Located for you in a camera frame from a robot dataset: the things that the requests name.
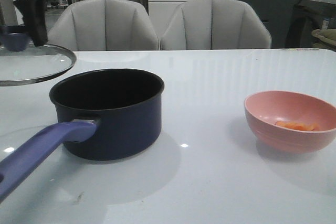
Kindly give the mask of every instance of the navy blue saucepan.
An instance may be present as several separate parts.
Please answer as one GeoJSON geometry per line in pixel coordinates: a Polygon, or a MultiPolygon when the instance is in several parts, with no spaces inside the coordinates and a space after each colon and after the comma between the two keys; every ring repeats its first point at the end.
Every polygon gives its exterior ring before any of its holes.
{"type": "Polygon", "coordinates": [[[85,159],[137,154],[161,132],[163,80],[136,69],[103,69],[60,81],[50,91],[58,122],[0,162],[0,202],[60,144],[85,159]]]}

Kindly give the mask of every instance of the pink bowl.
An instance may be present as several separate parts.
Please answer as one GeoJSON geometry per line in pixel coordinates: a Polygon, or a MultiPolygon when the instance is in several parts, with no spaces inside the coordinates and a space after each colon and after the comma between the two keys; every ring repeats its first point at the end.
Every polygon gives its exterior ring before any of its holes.
{"type": "Polygon", "coordinates": [[[264,91],[248,96],[244,106],[253,133],[278,150],[314,152],[336,138],[336,108],[318,98],[288,91],[264,91]],[[319,130],[292,130],[276,126],[278,121],[317,123],[319,130]]]}

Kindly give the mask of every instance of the chair backrest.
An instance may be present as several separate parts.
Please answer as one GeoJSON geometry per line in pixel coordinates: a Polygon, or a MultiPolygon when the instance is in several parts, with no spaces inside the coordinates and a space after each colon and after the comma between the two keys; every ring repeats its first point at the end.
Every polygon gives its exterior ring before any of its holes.
{"type": "Polygon", "coordinates": [[[72,51],[158,50],[145,8],[128,0],[71,4],[48,33],[49,43],[72,51]]]}
{"type": "Polygon", "coordinates": [[[270,48],[271,35],[245,2],[192,0],[176,8],[160,43],[162,50],[270,48]]]}

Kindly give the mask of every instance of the saucepan handle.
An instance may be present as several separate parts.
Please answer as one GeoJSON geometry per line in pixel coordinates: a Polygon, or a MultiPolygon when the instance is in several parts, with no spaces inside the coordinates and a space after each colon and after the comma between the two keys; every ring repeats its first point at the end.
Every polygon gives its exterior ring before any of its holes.
{"type": "Polygon", "coordinates": [[[48,126],[0,162],[0,203],[23,182],[61,143],[83,142],[95,133],[92,120],[48,126]]]}

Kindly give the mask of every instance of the table surface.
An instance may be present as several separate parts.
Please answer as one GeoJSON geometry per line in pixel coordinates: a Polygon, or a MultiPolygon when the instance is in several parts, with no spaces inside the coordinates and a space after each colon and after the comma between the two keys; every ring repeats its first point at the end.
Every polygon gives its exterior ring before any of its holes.
{"type": "Polygon", "coordinates": [[[162,132],[144,152],[94,162],[56,149],[0,206],[0,223],[334,224],[336,141],[287,154],[250,131],[243,102],[263,90],[336,104],[336,54],[323,49],[76,52],[66,74],[0,87],[0,159],[57,122],[50,88],[75,73],[158,74],[162,132]]]}

